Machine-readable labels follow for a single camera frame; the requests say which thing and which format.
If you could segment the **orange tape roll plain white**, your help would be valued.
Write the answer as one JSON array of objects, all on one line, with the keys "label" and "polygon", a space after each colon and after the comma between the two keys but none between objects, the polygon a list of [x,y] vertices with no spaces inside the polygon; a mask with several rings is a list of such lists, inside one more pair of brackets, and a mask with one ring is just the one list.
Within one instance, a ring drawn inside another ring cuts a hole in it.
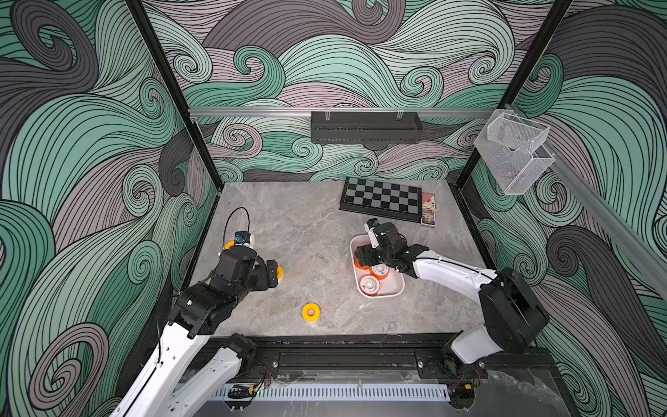
[{"label": "orange tape roll plain white", "polygon": [[389,267],[385,264],[378,264],[371,267],[371,274],[378,280],[384,280],[388,277],[390,272]]}]

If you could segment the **orange tape roll front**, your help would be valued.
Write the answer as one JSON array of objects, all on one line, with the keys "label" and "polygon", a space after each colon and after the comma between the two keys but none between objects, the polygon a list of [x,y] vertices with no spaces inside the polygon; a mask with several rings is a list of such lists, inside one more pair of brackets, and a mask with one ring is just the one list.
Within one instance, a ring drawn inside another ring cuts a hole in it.
[{"label": "orange tape roll front", "polygon": [[361,264],[360,264],[360,262],[357,258],[354,258],[354,266],[356,267],[356,269],[360,269],[360,270],[364,270],[364,271],[372,270],[372,267],[361,266]]}]

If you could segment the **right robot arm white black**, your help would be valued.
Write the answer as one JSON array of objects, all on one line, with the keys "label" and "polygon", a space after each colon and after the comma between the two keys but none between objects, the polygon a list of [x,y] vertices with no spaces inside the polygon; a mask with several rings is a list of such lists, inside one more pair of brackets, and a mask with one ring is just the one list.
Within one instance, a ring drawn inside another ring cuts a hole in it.
[{"label": "right robot arm white black", "polygon": [[456,335],[443,347],[445,360],[471,365],[500,352],[523,354],[550,321],[518,271],[479,269],[412,244],[392,222],[372,218],[365,226],[370,243],[354,250],[361,267],[385,265],[411,278],[449,288],[476,302],[483,323]]}]

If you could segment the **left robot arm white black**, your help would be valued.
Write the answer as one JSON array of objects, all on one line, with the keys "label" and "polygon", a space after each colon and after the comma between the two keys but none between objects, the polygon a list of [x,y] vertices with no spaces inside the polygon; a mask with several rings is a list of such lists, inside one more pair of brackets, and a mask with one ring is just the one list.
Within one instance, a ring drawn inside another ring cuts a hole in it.
[{"label": "left robot arm white black", "polygon": [[193,416],[225,383],[252,371],[256,345],[234,334],[194,376],[180,383],[241,301],[252,292],[275,288],[281,275],[278,262],[262,259],[246,244],[222,251],[209,276],[178,295],[148,363],[112,415]]}]

